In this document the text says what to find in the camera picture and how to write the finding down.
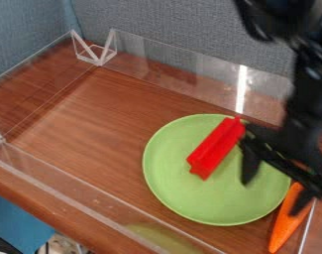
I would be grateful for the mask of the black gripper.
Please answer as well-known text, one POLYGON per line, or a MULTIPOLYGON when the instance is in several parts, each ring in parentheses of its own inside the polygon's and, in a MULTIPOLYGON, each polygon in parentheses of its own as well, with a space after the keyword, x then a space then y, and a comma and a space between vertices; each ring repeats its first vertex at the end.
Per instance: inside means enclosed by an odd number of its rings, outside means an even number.
POLYGON ((322 152, 318 147, 321 126, 287 120, 279 129, 245 124, 242 148, 242 184, 258 173, 262 162, 298 181, 305 189, 293 194, 289 214, 297 216, 314 197, 322 198, 322 152))

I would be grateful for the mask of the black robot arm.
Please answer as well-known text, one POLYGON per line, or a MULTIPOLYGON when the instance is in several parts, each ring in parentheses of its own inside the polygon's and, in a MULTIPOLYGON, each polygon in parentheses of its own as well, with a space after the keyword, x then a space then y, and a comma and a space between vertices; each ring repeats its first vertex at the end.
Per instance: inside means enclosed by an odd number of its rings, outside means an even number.
POLYGON ((293 91, 282 125, 245 125, 242 183, 249 184, 262 162, 297 182, 289 214, 322 199, 322 0, 234 0, 247 34, 263 43, 283 42, 295 53, 293 91))

